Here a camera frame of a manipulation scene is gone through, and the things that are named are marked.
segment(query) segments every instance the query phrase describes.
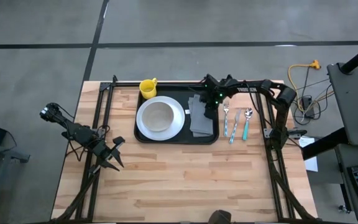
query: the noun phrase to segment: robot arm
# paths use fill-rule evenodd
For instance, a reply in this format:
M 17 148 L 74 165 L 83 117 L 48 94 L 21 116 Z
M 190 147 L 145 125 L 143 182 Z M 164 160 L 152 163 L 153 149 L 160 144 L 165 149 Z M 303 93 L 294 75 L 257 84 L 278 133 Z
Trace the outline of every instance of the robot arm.
M 288 112 L 296 93 L 291 88 L 282 83 L 274 83 L 270 80 L 259 81 L 237 81 L 228 75 L 220 82 L 207 75 L 202 85 L 205 87 L 205 93 L 201 96 L 201 101 L 206 103 L 205 116 L 213 118 L 214 110 L 219 107 L 225 97 L 232 98 L 236 93 L 261 93 L 266 100 L 276 108 L 277 115 L 275 124 L 270 133 L 270 144 L 274 149 L 283 148 L 288 139 L 288 130 L 285 127 L 287 123 Z M 280 90 L 277 97 L 274 97 L 272 89 Z
M 125 140 L 122 137 L 113 139 L 115 146 L 110 149 L 99 134 L 92 130 L 89 126 L 83 126 L 78 123 L 73 123 L 62 115 L 59 110 L 59 105 L 56 103 L 49 103 L 41 111 L 40 116 L 42 119 L 58 123 L 60 126 L 66 129 L 62 133 L 62 136 L 67 138 L 69 141 L 76 141 L 84 148 L 87 148 L 89 152 L 96 155 L 96 164 L 90 172 L 96 172 L 100 167 L 108 167 L 119 171 L 117 167 L 110 164 L 108 161 L 111 158 L 115 158 L 117 162 L 124 167 L 121 161 L 119 147 L 124 144 Z

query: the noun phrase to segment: white plate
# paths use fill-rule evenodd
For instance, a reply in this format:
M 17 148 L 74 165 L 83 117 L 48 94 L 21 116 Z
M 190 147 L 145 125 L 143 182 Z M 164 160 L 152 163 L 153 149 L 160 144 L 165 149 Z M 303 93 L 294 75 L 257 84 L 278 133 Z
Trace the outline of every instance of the white plate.
M 155 102 L 163 102 L 168 104 L 173 111 L 173 121 L 169 128 L 164 131 L 151 131 L 144 126 L 142 122 L 142 113 L 147 105 Z M 153 97 L 140 106 L 136 114 L 136 125 L 141 133 L 154 141 L 164 141 L 176 136 L 182 129 L 185 123 L 185 112 L 181 107 L 180 103 L 174 100 L 173 98 L 167 96 L 156 96 Z

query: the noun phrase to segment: teal handle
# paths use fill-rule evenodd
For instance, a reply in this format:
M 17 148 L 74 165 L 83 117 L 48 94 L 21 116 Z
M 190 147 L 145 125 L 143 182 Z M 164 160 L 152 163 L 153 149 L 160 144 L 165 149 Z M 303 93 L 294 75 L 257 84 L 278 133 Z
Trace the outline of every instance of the teal handle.
M 227 114 L 224 114 L 224 137 L 227 137 Z
M 246 125 L 244 126 L 244 133 L 242 134 L 242 140 L 247 140 L 247 136 L 248 136 L 248 119 Z
M 236 133 L 236 129 L 237 129 L 237 122 L 236 122 L 236 124 L 234 125 L 233 133 L 231 133 L 231 137 L 230 137 L 230 141 L 229 141 L 230 144 L 233 143 L 234 135 L 235 135 L 235 133 Z

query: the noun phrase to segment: gray napkin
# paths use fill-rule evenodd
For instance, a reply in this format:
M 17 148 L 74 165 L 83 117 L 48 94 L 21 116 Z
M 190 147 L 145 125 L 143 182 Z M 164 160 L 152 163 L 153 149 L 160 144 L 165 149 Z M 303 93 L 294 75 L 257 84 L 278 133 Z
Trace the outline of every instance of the gray napkin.
M 190 111 L 190 120 L 192 120 L 191 115 L 192 115 L 193 113 L 192 113 L 191 111 L 192 111 L 192 109 L 193 109 L 193 97 L 189 97 L 188 104 L 189 104 L 189 111 Z M 208 136 L 210 136 L 210 134 L 198 133 L 198 132 L 194 132 L 194 131 L 192 131 L 192 133 L 193 133 L 193 137 L 194 137 L 194 138 L 208 137 Z
M 191 118 L 190 131 L 193 132 L 193 136 L 205 137 L 212 135 L 213 121 L 204 116 L 205 103 L 200 102 L 199 95 L 194 95 L 193 98 L 189 98 L 189 110 Z

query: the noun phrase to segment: utensil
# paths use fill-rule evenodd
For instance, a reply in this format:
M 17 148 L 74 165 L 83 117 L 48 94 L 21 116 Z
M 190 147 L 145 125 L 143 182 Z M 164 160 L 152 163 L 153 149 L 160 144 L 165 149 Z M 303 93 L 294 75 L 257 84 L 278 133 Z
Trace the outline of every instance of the utensil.
M 148 100 L 157 95 L 155 87 L 157 86 L 157 79 L 153 78 L 152 80 L 143 80 L 139 85 L 139 90 L 142 93 L 142 96 Z
M 227 137 L 227 112 L 229 112 L 229 100 L 223 103 L 224 111 L 224 137 Z
M 240 114 L 241 114 L 241 109 L 239 109 L 239 111 L 237 111 L 237 114 L 235 117 L 234 129 L 233 129 L 233 133 L 231 133 L 231 137 L 230 137 L 230 141 L 229 141 L 230 144 L 232 144 L 234 141 L 234 135 L 236 134 L 237 124 L 239 123 L 239 120 L 240 120 Z
M 251 119 L 252 117 L 252 108 L 247 108 L 246 109 L 246 112 L 244 113 L 244 115 L 246 116 L 247 118 L 247 121 L 246 121 L 246 125 L 244 126 L 244 133 L 242 134 L 242 140 L 247 140 L 247 135 L 248 135 L 248 121 Z
M 169 126 L 169 128 L 163 131 L 149 130 L 148 128 L 146 128 L 142 120 L 142 115 L 146 107 L 155 102 L 166 103 L 171 107 L 173 111 L 173 121 Z M 154 141 L 164 141 L 176 136 L 181 131 L 184 123 L 185 123 L 185 111 L 183 110 L 182 106 L 180 105 L 179 102 L 167 96 L 156 96 L 147 100 L 139 107 L 136 114 L 137 128 L 145 137 Z
M 172 108 L 165 102 L 151 103 L 144 109 L 142 121 L 151 131 L 163 131 L 172 124 Z

